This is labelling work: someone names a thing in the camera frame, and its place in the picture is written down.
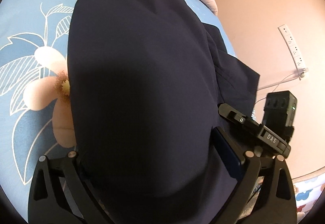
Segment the white wall power strip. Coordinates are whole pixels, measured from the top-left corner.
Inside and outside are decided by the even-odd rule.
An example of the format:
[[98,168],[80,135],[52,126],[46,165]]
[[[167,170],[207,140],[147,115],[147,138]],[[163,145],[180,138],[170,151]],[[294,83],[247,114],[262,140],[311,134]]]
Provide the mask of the white wall power strip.
[[291,56],[293,58],[297,70],[303,71],[304,69],[307,69],[300,48],[298,47],[297,42],[293,37],[293,34],[291,33],[289,27],[287,25],[282,25],[279,26],[278,29],[289,49],[289,52],[291,53]]

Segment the navy blue collared jacket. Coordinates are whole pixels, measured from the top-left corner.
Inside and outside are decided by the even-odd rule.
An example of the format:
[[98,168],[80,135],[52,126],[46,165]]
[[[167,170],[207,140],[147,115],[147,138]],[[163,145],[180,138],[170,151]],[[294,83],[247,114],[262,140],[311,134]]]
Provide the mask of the navy blue collared jacket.
[[81,171],[116,223],[209,223],[236,185],[213,148],[259,74],[184,0],[78,0],[68,38]]

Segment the light blue floral bedsheet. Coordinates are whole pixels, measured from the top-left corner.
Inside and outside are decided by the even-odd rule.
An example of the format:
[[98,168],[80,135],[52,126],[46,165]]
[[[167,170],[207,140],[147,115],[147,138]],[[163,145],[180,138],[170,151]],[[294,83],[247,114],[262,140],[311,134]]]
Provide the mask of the light blue floral bedsheet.
[[64,129],[67,43],[76,0],[1,0],[1,189],[23,220],[40,156],[76,149]]

